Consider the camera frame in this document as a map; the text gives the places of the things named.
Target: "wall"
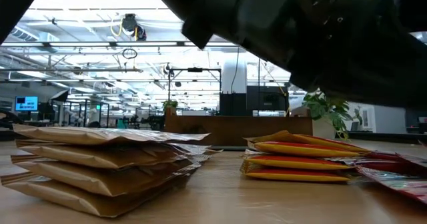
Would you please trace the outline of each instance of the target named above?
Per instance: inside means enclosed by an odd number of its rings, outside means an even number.
[[[246,56],[235,53],[224,53],[224,64],[222,66],[222,92],[246,93],[247,88],[247,62]]]
[[[405,109],[374,106],[377,133],[406,133]]]
[[[353,102],[349,102],[348,103],[348,107],[349,107],[349,109],[348,109],[348,114],[350,115],[350,116],[352,116],[352,117],[354,117],[356,114],[354,113],[354,109],[369,109],[369,108],[374,108],[374,106],[373,105],[369,105],[369,104],[364,104],[364,103],[353,103]],[[344,123],[346,124],[346,127],[347,127],[347,130],[351,130],[351,128],[352,128],[352,123],[354,122],[354,121],[357,121],[357,119],[354,119],[353,121],[344,121]],[[371,129],[362,129],[361,128],[361,130],[364,130],[364,131],[373,131],[373,132],[375,132],[375,125],[373,126],[373,128],[371,128]]]

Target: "table surface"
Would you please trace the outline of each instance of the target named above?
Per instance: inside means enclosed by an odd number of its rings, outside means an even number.
[[[354,141],[371,150],[427,157],[419,145]],[[0,174],[13,173],[0,143]],[[242,177],[240,152],[209,160],[185,189],[175,190],[118,219],[101,219],[0,187],[0,223],[426,223],[427,205],[371,181],[349,185],[261,181]]]

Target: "plastic bag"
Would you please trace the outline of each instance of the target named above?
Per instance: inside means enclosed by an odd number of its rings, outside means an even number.
[[[200,141],[209,134],[176,134],[133,129],[93,129],[84,127],[32,127],[13,125],[14,132],[42,141],[74,145],[109,145],[166,141]]]
[[[188,177],[189,175],[185,175],[142,193],[120,195],[118,197],[106,197],[89,193],[33,173],[2,176],[1,182],[4,187],[14,189],[32,197],[38,197],[98,217],[112,218],[135,209],[142,203],[157,197],[168,189],[182,186],[188,180]]]
[[[22,158],[35,159],[46,157],[88,167],[108,169],[171,163],[186,159],[188,156],[192,155],[212,153],[208,147],[183,144],[83,147],[77,145],[55,145],[54,143],[49,145],[19,145],[19,142],[17,142],[17,145],[21,150],[32,153],[36,156],[12,156],[12,162],[18,162]]]
[[[365,167],[357,167],[359,173],[407,197],[427,204],[427,179],[423,177],[401,175]]]
[[[200,167],[199,163],[189,160],[120,170],[97,169],[60,161],[34,160],[16,165],[34,174],[110,197],[142,192]]]

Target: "wooden counter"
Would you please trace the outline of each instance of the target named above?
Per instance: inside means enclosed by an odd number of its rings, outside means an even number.
[[[427,148],[409,144],[358,141],[370,149],[427,156]],[[16,171],[6,155],[12,143],[0,143],[0,173]],[[185,189],[162,195],[119,219],[100,219],[0,187],[0,223],[76,224],[375,224],[427,223],[427,205],[369,181],[351,185],[258,181],[241,177],[238,152],[208,161]]]

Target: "computer monitor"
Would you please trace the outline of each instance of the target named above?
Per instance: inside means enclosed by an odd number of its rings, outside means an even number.
[[[38,97],[16,97],[15,111],[37,111]]]

